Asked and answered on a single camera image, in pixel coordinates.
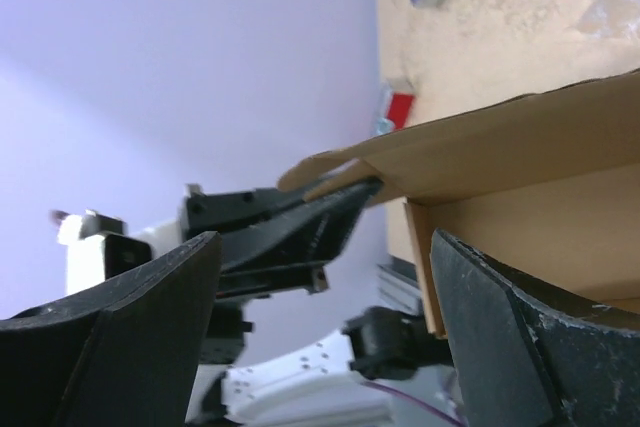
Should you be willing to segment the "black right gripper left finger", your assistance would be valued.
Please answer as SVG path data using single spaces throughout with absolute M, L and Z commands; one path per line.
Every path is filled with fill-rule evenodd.
M 2 425 L 183 425 L 220 268 L 204 233 L 2 321 Z

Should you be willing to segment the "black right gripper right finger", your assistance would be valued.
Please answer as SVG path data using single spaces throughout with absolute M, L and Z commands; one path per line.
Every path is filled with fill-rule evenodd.
M 472 426 L 636 426 L 639 316 L 438 229 L 431 268 Z

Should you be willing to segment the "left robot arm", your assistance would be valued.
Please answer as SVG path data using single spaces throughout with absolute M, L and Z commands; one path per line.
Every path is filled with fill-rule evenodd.
M 285 402 L 338 386 L 408 380 L 420 369 L 449 366 L 448 343 L 420 315 L 374 306 L 324 338 L 248 367 L 237 365 L 253 326 L 246 305 L 275 293 L 327 287 L 325 267 L 348 242 L 366 203 L 380 190 L 369 177 L 316 200 L 306 189 L 274 188 L 205 195 L 185 201 L 185 238 L 215 231 L 222 273 L 200 361 L 215 370 L 191 417 L 194 426 L 242 426 Z

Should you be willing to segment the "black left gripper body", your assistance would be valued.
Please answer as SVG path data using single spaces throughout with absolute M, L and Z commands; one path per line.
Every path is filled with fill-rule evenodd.
M 182 207 L 185 240 L 205 231 L 216 231 L 221 236 L 236 232 L 304 201 L 300 191 L 282 193 L 274 188 L 215 195 L 202 193 L 197 185 L 190 189 Z M 222 270 L 200 362 L 234 363 L 244 350 L 245 335 L 253 330 L 253 324 L 244 318 L 246 304 L 279 292 L 302 289 L 316 294 L 327 290 L 325 264 L 258 272 Z

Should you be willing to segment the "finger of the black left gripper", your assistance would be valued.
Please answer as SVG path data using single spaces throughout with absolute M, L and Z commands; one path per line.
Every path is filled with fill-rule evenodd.
M 332 261 L 344 250 L 382 182 L 365 178 L 270 219 L 222 236 L 224 272 L 301 268 Z

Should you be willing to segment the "brown cardboard paper box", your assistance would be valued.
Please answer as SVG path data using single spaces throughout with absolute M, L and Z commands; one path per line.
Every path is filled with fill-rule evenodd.
M 639 308 L 639 75 L 583 81 L 308 157 L 309 199 L 375 176 L 405 200 L 428 329 L 445 333 L 430 241 L 443 228 L 548 283 Z

